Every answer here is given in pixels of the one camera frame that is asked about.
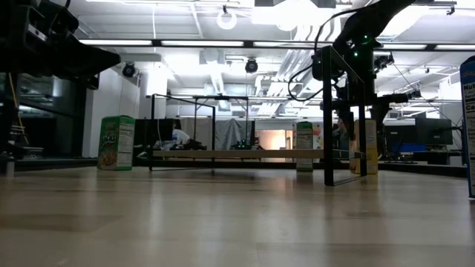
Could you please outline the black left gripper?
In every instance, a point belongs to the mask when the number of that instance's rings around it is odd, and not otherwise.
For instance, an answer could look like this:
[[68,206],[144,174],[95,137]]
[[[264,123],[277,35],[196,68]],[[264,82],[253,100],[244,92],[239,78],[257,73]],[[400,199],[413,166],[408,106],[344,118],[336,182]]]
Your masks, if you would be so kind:
[[57,45],[55,76],[99,88],[100,73],[121,62],[118,53],[81,43],[74,35],[78,19],[69,11],[73,0],[57,4],[52,0],[22,0],[25,14],[22,47],[37,42]]

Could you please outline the grey hanging cloth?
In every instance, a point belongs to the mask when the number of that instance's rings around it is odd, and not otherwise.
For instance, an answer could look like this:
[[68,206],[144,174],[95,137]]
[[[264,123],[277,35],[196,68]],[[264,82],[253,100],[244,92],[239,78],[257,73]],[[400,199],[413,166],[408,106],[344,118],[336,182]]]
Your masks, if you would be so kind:
[[250,144],[252,122],[238,119],[218,120],[215,123],[214,148],[230,150],[238,142]]

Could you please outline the green and white cereal box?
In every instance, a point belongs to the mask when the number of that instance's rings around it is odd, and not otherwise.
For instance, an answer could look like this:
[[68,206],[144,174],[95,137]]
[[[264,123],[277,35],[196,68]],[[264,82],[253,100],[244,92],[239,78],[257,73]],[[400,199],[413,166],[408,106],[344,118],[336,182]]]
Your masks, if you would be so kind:
[[[296,150],[320,150],[324,148],[323,122],[295,122],[292,129],[292,148]],[[296,170],[312,172],[313,163],[319,159],[297,158]]]

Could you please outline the yellow cereal box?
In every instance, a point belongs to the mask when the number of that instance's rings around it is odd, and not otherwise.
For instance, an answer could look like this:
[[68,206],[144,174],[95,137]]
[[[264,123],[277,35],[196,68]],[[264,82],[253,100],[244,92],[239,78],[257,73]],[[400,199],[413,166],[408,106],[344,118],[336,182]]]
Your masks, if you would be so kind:
[[[360,151],[360,142],[359,142],[359,121],[356,120],[354,123],[354,134],[355,139],[350,141],[350,151],[359,152]],[[368,174],[377,174],[378,167],[378,149],[377,149],[377,131],[376,131],[376,121],[367,119],[365,122],[365,140],[366,140],[366,155],[367,155],[367,173]],[[350,159],[350,171],[354,174],[361,173],[361,160],[359,158]]]

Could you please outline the wood shelf with black frame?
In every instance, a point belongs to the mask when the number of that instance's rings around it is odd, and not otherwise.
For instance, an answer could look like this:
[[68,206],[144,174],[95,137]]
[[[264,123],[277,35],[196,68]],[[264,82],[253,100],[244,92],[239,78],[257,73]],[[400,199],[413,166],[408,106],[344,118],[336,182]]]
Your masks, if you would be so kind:
[[333,176],[333,163],[336,156],[347,155],[350,159],[359,159],[361,163],[360,176],[367,176],[367,154],[364,115],[361,115],[360,129],[361,134],[359,140],[361,142],[360,151],[345,151],[334,149],[333,141],[333,101],[331,98],[331,74],[332,65],[338,65],[343,70],[356,75],[356,72],[348,65],[341,55],[331,45],[321,48],[321,75],[324,83],[322,90],[324,93],[323,109],[324,109],[324,147],[322,149],[297,149],[291,151],[284,150],[224,150],[217,151],[215,144],[212,144],[210,151],[159,151],[154,148],[154,143],[150,142],[148,149],[148,169],[151,171],[154,167],[155,157],[182,157],[182,158],[210,158],[215,161],[217,158],[296,158],[296,159],[323,159],[324,161],[324,184],[326,186],[336,186],[338,183]]

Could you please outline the green Apple Jacks cereal box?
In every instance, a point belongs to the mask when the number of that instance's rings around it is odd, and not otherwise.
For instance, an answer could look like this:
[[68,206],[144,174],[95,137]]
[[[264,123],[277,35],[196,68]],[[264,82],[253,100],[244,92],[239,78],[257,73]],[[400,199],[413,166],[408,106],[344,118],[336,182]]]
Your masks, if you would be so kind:
[[101,121],[97,168],[130,171],[133,162],[135,119],[107,116]]

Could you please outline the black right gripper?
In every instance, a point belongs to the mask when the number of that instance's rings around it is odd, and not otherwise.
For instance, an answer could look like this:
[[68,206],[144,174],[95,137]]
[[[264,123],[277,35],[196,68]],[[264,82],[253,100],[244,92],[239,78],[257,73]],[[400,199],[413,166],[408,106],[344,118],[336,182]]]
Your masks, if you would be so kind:
[[387,154],[384,132],[384,118],[391,103],[405,103],[408,101],[406,93],[394,93],[378,96],[375,89],[376,74],[374,58],[371,49],[350,51],[341,55],[332,46],[321,48],[321,81],[324,93],[332,89],[337,91],[336,99],[323,99],[321,109],[340,110],[339,118],[344,123],[350,140],[355,139],[354,116],[351,110],[342,110],[359,105],[372,105],[371,119],[376,122],[376,139],[378,158],[385,158]]

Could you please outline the dark computer monitor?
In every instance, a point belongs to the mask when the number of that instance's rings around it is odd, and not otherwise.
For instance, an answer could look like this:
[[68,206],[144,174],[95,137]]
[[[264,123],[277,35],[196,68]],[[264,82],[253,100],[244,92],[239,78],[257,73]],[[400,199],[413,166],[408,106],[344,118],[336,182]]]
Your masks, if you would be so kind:
[[449,119],[416,118],[416,136],[425,145],[452,145],[452,125]]
[[137,119],[134,126],[134,145],[154,145],[156,141],[171,141],[173,119]]
[[388,145],[398,145],[417,143],[415,125],[386,125],[384,127],[386,141]]

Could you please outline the long ceiling light strip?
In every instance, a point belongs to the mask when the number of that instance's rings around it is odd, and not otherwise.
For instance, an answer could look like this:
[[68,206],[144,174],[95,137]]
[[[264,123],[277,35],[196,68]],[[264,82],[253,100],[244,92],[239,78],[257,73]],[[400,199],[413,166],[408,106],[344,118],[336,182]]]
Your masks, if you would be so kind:
[[[247,49],[293,49],[313,50],[314,43],[310,41],[239,41],[239,40],[206,40],[206,39],[80,39],[85,45],[97,47],[243,47]],[[382,43],[377,50],[384,51],[436,51],[436,52],[475,52],[475,44],[449,43]]]

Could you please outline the blue cereal box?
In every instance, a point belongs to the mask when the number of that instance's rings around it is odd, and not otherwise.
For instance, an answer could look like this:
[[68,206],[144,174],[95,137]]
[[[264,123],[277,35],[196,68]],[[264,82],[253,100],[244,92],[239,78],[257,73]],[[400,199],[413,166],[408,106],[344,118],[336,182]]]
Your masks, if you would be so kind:
[[475,199],[475,56],[461,64],[460,82],[469,197]]

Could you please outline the dark glass partition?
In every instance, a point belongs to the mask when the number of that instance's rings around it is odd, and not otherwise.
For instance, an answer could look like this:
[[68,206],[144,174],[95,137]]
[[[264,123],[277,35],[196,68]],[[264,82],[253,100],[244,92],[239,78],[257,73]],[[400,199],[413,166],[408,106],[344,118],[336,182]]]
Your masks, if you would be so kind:
[[86,93],[78,82],[24,74],[19,115],[30,146],[46,158],[81,157]]

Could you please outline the person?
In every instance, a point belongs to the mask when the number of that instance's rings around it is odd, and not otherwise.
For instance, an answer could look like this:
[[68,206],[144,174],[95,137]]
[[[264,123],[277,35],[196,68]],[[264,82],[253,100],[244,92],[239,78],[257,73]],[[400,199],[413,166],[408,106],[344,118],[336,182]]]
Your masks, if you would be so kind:
[[189,141],[190,136],[181,130],[180,126],[177,125],[177,122],[173,122],[171,140],[157,140],[154,144],[154,148],[160,148],[161,150],[169,151],[174,145],[185,145],[188,144]]
[[334,147],[339,150],[349,150],[349,137],[346,126],[342,119],[338,120],[338,127],[333,131]]

